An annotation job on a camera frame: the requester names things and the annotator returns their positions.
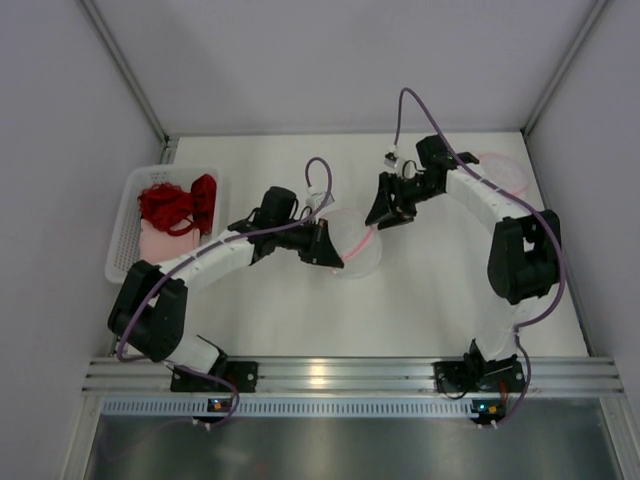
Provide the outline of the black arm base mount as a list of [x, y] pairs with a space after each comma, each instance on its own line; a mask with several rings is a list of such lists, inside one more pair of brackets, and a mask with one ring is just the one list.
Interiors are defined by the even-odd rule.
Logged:
[[436, 390], [450, 399], [469, 393], [521, 393], [525, 375], [515, 356], [501, 361], [484, 361], [471, 357], [440, 361], [434, 365]]

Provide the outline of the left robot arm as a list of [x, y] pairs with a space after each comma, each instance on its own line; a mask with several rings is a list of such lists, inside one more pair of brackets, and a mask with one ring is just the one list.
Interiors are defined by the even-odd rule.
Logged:
[[199, 335], [185, 332], [191, 295], [224, 276], [252, 266], [276, 249], [291, 250], [309, 265], [342, 269], [344, 261], [333, 245], [324, 218], [291, 218], [294, 192], [272, 187], [259, 207], [232, 223], [218, 237], [174, 260], [151, 264], [140, 260], [129, 269], [107, 320], [120, 338], [117, 355], [123, 361], [126, 344], [141, 359], [220, 376], [223, 350]]

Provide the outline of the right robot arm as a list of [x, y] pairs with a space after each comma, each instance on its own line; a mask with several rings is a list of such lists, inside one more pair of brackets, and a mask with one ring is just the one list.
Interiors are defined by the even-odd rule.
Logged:
[[465, 207], [491, 236], [487, 278], [493, 296], [478, 318], [472, 344], [486, 362], [510, 358], [517, 350], [516, 328], [561, 280], [559, 218], [551, 210], [525, 207], [489, 179], [476, 156], [451, 154], [437, 135], [420, 140], [416, 151], [412, 174], [395, 148], [385, 154], [389, 169], [378, 178], [365, 223], [378, 230], [411, 223], [418, 204], [440, 196]]

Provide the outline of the pink-trimmed mesh laundry bag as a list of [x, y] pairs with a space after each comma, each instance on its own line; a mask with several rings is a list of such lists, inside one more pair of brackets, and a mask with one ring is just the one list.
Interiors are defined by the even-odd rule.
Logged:
[[341, 278], [363, 278], [370, 275], [382, 258], [382, 240], [364, 216], [353, 209], [336, 209], [323, 215], [328, 222], [329, 238], [344, 266], [332, 273]]

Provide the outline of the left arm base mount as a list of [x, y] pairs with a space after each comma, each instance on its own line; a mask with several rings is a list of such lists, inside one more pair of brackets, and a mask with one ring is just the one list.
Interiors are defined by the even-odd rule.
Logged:
[[[259, 363], [246, 360], [221, 360], [209, 372], [233, 385], [239, 393], [254, 393], [258, 381]], [[230, 392], [223, 384], [187, 373], [184, 369], [174, 369], [170, 384], [174, 393]]]

